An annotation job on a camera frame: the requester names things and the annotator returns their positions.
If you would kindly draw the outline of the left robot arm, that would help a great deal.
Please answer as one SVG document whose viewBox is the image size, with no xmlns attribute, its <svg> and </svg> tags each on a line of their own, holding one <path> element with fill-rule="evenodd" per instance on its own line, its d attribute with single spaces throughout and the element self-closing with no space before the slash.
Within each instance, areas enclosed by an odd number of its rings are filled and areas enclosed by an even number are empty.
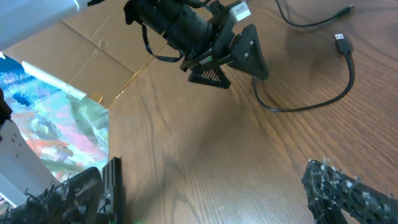
<svg viewBox="0 0 398 224">
<path fill-rule="evenodd" d="M 147 44 L 147 29 L 162 35 L 178 50 L 178 57 L 158 56 L 165 62 L 181 61 L 180 69 L 191 71 L 192 83 L 227 89 L 230 81 L 221 66 L 266 80 L 269 71 L 262 56 L 257 29 L 249 24 L 235 34 L 235 23 L 250 15 L 242 1 L 227 6 L 219 1 L 131 0 L 124 6 L 126 24 L 137 22 Z"/>
</svg>

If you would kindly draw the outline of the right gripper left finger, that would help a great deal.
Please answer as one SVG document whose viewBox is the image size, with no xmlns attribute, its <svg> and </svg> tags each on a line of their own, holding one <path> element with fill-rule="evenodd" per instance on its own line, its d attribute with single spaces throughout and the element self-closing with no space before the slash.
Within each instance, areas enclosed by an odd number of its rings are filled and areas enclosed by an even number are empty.
<svg viewBox="0 0 398 224">
<path fill-rule="evenodd" d="M 3 224 L 95 223 L 103 194 L 99 170 L 90 167 L 40 195 L 25 190 L 25 202 L 1 215 Z"/>
</svg>

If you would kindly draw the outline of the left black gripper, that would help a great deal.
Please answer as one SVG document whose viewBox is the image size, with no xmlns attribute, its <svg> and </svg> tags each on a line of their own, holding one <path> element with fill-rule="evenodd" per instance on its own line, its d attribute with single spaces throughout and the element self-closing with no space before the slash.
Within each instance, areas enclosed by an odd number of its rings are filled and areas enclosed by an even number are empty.
<svg viewBox="0 0 398 224">
<path fill-rule="evenodd" d="M 262 55 L 258 33 L 254 24 L 246 26 L 236 35 L 232 29 L 237 23 L 234 9 L 238 6 L 207 6 L 213 15 L 209 21 L 184 6 L 180 10 L 179 24 L 185 58 L 180 69 L 192 72 L 191 83 L 228 89 L 228 80 L 220 65 L 267 80 L 269 71 Z"/>
</svg>

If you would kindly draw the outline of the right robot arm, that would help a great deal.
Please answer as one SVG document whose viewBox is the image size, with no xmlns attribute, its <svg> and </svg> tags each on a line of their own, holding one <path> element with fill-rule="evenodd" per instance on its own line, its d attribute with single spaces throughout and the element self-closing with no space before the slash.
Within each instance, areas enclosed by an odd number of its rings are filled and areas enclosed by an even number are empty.
<svg viewBox="0 0 398 224">
<path fill-rule="evenodd" d="M 1 198 L 9 203 L 2 223 L 121 223 L 121 161 L 90 167 L 58 182 L 22 137 L 1 102 Z M 310 160 L 302 177 L 316 223 L 396 223 L 397 200 L 328 164 Z"/>
</svg>

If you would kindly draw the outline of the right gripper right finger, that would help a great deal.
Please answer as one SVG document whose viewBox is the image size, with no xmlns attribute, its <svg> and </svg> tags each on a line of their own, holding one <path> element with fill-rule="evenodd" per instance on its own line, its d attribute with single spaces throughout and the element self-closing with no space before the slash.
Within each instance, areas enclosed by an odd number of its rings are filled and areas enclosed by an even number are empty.
<svg viewBox="0 0 398 224">
<path fill-rule="evenodd" d="M 359 223 L 397 224 L 397 200 L 330 167 L 309 160 L 301 183 L 315 223 L 346 223 L 342 211 Z"/>
</svg>

